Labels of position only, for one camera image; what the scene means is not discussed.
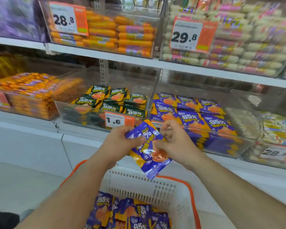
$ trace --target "basket handle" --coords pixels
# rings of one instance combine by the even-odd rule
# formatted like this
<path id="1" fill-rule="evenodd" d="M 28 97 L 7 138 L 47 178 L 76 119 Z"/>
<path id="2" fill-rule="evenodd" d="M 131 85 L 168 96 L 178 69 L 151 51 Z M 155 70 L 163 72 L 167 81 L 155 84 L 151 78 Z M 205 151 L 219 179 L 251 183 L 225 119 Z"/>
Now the basket handle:
<path id="1" fill-rule="evenodd" d="M 72 171 L 72 173 L 63 181 L 62 184 L 65 183 L 65 181 L 68 180 L 69 177 L 71 177 L 75 171 L 78 170 L 78 168 L 84 164 L 87 160 L 83 160 L 81 161 L 80 163 L 78 163 L 74 170 Z M 172 180 L 172 181 L 176 181 L 176 182 L 180 182 L 184 185 L 186 185 L 186 187 L 188 188 L 188 191 L 190 192 L 190 196 L 191 196 L 191 203 L 192 203 L 192 208 L 193 208 L 193 213 L 194 213 L 194 219 L 195 219 L 195 226 L 196 226 L 196 229 L 201 229 L 201 224 L 200 224 L 200 219 L 199 219 L 199 215 L 198 215 L 198 212 L 197 212 L 197 209 L 196 209 L 196 205 L 195 205 L 195 199 L 194 199 L 194 193 L 193 193 L 193 189 L 192 187 L 190 186 L 190 184 L 188 184 L 186 181 L 183 181 L 183 180 L 180 180 L 180 179 L 177 179 L 177 178 L 173 178 L 173 177 L 168 177 L 168 176 L 156 176 L 158 178 L 165 178 L 165 179 L 169 179 L 169 180 Z"/>

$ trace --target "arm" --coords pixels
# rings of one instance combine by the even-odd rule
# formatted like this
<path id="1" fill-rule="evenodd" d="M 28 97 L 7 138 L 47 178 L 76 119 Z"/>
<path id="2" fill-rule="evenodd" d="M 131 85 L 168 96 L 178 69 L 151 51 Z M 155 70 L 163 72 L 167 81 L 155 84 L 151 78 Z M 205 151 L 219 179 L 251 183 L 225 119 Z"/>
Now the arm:
<path id="1" fill-rule="evenodd" d="M 33 211 L 16 229 L 83 229 L 94 207 L 106 171 L 145 142 L 144 137 L 126 139 L 132 128 L 114 128 L 103 145 L 61 187 Z"/>
<path id="2" fill-rule="evenodd" d="M 285 204 L 202 153 L 175 121 L 165 122 L 161 133 L 169 142 L 156 146 L 199 177 L 237 229 L 286 229 Z"/>

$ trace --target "person's left hand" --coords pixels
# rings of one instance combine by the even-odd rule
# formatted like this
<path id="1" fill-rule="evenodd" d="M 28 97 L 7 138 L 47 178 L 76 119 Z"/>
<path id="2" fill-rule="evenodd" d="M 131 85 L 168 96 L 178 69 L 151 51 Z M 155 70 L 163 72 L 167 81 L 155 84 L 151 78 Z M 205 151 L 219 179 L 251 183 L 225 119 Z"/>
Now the person's left hand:
<path id="1" fill-rule="evenodd" d="M 125 137 L 125 134 L 132 129 L 133 127 L 130 126 L 113 128 L 101 147 L 96 151 L 96 154 L 105 159 L 109 169 L 112 168 L 117 161 L 125 157 L 132 148 L 144 144 L 145 137 L 143 136 L 134 139 L 127 139 Z"/>

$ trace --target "shopping basket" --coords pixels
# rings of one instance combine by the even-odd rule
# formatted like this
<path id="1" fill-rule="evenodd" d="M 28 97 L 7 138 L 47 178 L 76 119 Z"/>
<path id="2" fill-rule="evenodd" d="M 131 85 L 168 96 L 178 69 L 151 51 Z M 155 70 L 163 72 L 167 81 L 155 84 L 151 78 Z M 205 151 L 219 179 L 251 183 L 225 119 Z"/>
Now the shopping basket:
<path id="1" fill-rule="evenodd" d="M 80 162 L 69 177 L 86 161 Z M 166 176 L 150 180 L 141 171 L 115 166 L 106 172 L 100 191 L 118 198 L 148 202 L 167 211 L 172 219 L 172 229 L 201 229 L 194 193 L 185 181 Z"/>

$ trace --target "tile floor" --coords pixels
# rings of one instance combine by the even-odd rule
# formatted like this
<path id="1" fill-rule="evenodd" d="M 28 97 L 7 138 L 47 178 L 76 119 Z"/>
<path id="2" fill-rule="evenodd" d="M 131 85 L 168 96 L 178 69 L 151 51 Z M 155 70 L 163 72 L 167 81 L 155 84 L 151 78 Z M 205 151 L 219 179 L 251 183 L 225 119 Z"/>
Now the tile floor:
<path id="1" fill-rule="evenodd" d="M 0 211 L 20 214 L 36 208 L 63 181 L 63 177 L 0 162 Z M 235 229 L 225 216 L 198 213 L 202 229 Z"/>

